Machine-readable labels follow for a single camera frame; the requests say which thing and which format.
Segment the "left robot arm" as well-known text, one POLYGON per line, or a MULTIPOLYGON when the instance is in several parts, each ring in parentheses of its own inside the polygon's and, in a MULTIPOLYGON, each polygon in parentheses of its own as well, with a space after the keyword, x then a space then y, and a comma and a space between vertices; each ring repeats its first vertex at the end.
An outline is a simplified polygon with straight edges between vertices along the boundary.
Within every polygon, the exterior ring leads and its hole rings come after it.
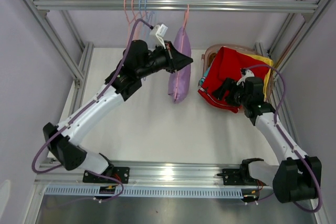
POLYGON ((143 78, 160 70, 175 73, 192 62, 191 57, 178 52, 170 41, 154 50, 143 40, 132 41, 116 70, 93 98, 66 120, 44 126, 48 150, 66 170, 81 168, 103 183, 110 181, 113 164, 101 153, 81 147, 83 138, 103 117, 140 89, 143 78))

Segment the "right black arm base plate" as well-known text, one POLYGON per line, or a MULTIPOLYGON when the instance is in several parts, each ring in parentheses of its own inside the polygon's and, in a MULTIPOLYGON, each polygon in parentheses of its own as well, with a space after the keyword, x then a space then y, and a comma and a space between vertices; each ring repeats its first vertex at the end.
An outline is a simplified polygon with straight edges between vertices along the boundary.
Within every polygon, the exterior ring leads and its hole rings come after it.
POLYGON ((216 174, 225 186, 268 186, 261 180, 252 178, 246 168, 223 168, 216 174))

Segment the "yellow trousers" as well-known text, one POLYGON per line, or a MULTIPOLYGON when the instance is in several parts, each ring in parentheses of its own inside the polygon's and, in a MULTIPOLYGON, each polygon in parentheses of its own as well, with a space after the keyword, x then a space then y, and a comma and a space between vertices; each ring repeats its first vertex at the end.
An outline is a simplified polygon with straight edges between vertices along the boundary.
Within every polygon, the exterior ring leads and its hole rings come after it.
MULTIPOLYGON (((255 60, 259 60, 259 61, 262 61, 263 63, 269 65, 269 66, 273 66, 274 65, 274 62, 267 58, 267 57, 263 57, 263 56, 260 56, 260 55, 252 55, 252 54, 247 54, 247 56, 255 59, 255 60)), ((270 72, 271 70, 269 69, 267 74, 265 75, 264 77, 264 89, 263 89, 263 93, 265 95, 265 101, 267 101, 269 99, 269 91, 268 91, 268 86, 269 86, 269 79, 270 79, 270 72)))

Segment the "blue hanger of teal trousers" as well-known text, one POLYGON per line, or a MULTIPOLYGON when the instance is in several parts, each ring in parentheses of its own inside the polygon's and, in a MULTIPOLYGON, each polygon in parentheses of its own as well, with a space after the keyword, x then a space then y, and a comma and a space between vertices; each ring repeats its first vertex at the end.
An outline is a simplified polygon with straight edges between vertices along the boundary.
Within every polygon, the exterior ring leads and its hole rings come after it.
MULTIPOLYGON (((141 19, 146 19, 146 16, 147 16, 147 11, 145 10, 142 10, 142 0, 139 0, 139 3, 138 3, 138 9, 139 9, 139 14, 140 14, 140 18, 141 19)), ((143 28, 143 23, 140 22, 139 23, 139 27, 138 27, 138 31, 137 31, 137 39, 141 39, 142 37, 142 28, 143 28)))

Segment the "blue hanger of red trousers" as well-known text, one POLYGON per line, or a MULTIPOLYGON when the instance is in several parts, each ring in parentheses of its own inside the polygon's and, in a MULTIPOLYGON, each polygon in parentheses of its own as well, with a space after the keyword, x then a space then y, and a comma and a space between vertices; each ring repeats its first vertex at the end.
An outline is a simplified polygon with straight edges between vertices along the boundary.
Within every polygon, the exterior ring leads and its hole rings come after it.
MULTIPOLYGON (((151 11, 147 11, 147 9, 146 9, 147 1, 148 0, 145 0, 145 5, 144 5, 145 12, 146 12, 146 22, 151 25, 152 24, 153 15, 154 15, 154 11, 152 11, 152 10, 151 11)), ((144 39, 145 39, 146 42, 148 42, 150 31, 151 30, 148 28, 144 32, 144 39)))

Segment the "pink hanger of yellow trousers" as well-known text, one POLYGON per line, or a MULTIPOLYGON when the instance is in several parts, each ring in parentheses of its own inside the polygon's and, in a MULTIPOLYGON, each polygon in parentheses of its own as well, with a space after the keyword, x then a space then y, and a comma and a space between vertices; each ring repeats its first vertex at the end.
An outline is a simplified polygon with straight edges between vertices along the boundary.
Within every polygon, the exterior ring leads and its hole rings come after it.
POLYGON ((123 0, 123 11, 124 11, 124 14, 125 14, 125 17, 126 17, 126 20, 127 20, 127 23, 128 23, 128 33, 127 33, 127 44, 129 42, 129 39, 130 39, 130 35, 131 35, 131 25, 132 25, 132 19, 130 19, 129 15, 128 15, 128 11, 127 11, 127 1, 128 0, 123 0))

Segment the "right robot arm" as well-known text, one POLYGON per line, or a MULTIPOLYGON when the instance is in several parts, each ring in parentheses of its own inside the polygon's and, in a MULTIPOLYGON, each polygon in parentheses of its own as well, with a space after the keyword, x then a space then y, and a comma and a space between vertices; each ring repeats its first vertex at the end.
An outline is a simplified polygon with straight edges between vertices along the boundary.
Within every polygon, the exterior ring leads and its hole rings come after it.
POLYGON ((271 166, 253 161, 239 171, 240 181, 252 184, 261 180, 273 188, 281 203, 321 200, 321 162, 308 156, 291 138, 274 107, 264 101, 263 88, 259 77, 243 77, 239 81, 227 78, 212 93, 217 100, 244 108, 246 117, 265 137, 279 162, 278 166, 271 166))

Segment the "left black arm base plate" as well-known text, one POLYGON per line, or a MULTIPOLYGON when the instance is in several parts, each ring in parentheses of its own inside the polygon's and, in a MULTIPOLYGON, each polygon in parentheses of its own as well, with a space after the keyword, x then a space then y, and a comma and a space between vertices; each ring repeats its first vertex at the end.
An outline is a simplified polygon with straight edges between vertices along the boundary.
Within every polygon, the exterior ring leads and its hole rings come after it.
MULTIPOLYGON (((129 167, 108 168, 108 170, 104 172, 102 175, 112 177, 123 184, 127 184, 130 178, 130 168, 129 167)), ((110 179, 94 175, 86 170, 83 174, 82 182, 92 184, 106 184, 111 183, 112 181, 110 179)))

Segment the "teal trousers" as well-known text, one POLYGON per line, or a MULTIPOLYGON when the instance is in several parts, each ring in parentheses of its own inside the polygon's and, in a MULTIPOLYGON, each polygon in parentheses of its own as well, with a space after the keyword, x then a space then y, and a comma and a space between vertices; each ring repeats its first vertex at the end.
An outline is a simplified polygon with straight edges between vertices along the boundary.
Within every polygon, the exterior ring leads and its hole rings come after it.
POLYGON ((210 67, 207 68, 207 70, 203 73, 202 77, 200 78, 199 82, 198 82, 198 86, 201 87, 203 85, 203 83, 205 82, 208 73, 210 71, 210 67))

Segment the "red trousers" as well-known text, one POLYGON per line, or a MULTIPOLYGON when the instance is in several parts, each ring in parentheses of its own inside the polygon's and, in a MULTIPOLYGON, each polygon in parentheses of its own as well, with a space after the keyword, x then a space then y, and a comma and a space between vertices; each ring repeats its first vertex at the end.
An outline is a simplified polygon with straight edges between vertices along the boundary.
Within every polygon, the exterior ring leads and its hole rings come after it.
POLYGON ((256 77, 261 78, 264 81, 264 77, 267 74, 269 68, 267 64, 262 61, 255 60, 247 56, 246 52, 239 52, 235 49, 229 47, 221 46, 215 52, 210 54, 213 58, 208 76, 201 87, 198 89, 199 95, 211 106, 218 109, 231 111, 233 113, 238 113, 242 107, 232 106, 225 101, 225 97, 228 95, 226 91, 223 100, 219 101, 215 99, 212 92, 219 88, 226 78, 234 79, 238 81, 241 78, 240 70, 242 68, 248 68, 255 65, 264 65, 264 67, 253 68, 252 72, 256 77))

